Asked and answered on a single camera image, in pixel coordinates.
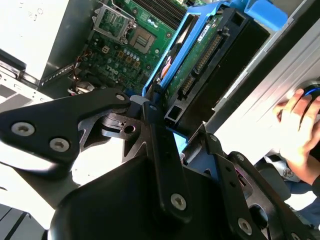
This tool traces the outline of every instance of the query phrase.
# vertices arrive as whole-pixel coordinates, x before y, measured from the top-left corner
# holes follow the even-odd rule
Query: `black metal bracket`
[[[247,206],[263,207],[268,226],[263,231],[269,239],[314,239],[309,231],[301,224],[300,220],[281,200],[280,196],[259,174],[257,169],[240,152],[233,151],[228,157],[238,173],[251,186],[252,192],[246,197]]]
[[[124,139],[124,162],[144,157],[151,163],[159,219],[191,220],[192,203],[174,135],[154,104],[136,104],[119,90],[107,88],[7,111],[0,114],[0,121],[2,142],[48,163],[40,168],[30,158],[23,166],[7,164],[50,178],[66,176],[79,152],[111,137]]]
[[[219,140],[206,132],[204,126],[192,137],[184,154],[188,168],[210,174],[220,184],[229,228],[234,236],[240,239],[314,239],[249,160],[235,151],[226,156]],[[265,226],[255,216],[256,206],[267,216]]]

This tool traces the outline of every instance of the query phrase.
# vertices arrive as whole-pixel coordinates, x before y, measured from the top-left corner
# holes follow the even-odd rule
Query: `bolt hole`
[[[246,224],[246,223],[242,223],[242,226],[243,226],[243,228],[245,229],[245,230],[248,230],[249,228],[248,228],[248,225]]]
[[[203,173],[208,174],[208,175],[211,175],[211,171],[210,171],[210,169],[209,169],[209,168],[207,168],[206,170],[204,170],[204,172],[203,172]]]
[[[60,141],[55,142],[54,145],[59,149],[62,149],[65,147],[65,145]]]
[[[135,128],[134,126],[132,126],[132,125],[126,126],[126,127],[124,128],[124,133],[126,133],[126,134],[131,134],[131,133],[133,133],[135,130],[136,130],[136,128]]]
[[[19,126],[18,131],[21,133],[26,133],[29,131],[29,128],[27,126]]]

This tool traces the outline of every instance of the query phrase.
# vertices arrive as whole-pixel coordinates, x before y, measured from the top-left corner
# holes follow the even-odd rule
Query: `motherboard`
[[[92,75],[105,87],[140,95],[180,21],[186,0],[108,0],[95,11],[94,28],[81,75]],[[192,4],[203,4],[200,0]]]

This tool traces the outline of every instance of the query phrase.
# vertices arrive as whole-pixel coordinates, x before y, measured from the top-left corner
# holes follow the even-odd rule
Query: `label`
[[[203,29],[202,33],[200,34],[200,36],[198,37],[198,42],[200,43],[202,41],[202,39],[205,37],[205,35],[207,34],[208,30],[210,28],[210,25],[205,26],[205,28]]]
[[[108,66],[106,66],[106,69],[108,70],[108,71],[110,71],[111,73],[113,73],[114,75],[118,75],[118,71],[116,71],[116,70],[114,70],[112,67],[110,67],[109,65]]]

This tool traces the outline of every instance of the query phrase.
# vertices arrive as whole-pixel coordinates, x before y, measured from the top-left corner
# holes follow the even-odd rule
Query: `green circuit board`
[[[175,31],[132,0],[114,2],[134,16],[136,29],[127,33],[127,44],[94,32],[87,48],[92,54],[84,58],[79,68],[97,76],[108,87],[141,94]],[[116,36],[124,21],[106,11],[99,27]]]
[[[217,35],[215,40],[213,41],[213,36],[217,32],[217,27],[222,20],[222,16],[214,16],[208,22],[206,26],[204,26],[201,34],[199,35],[197,41],[193,45],[187,57],[184,59],[182,65],[179,67],[177,73],[173,77],[173,80],[170,82],[168,87],[164,93],[165,102],[168,102],[170,98],[178,91],[178,89],[182,89],[183,94],[185,95],[192,85],[195,78],[190,75],[192,68],[190,66],[195,66],[195,69],[199,69],[203,67],[205,61],[210,57],[211,52],[216,48],[219,43],[220,36]],[[207,56],[203,56],[204,51],[207,51]]]

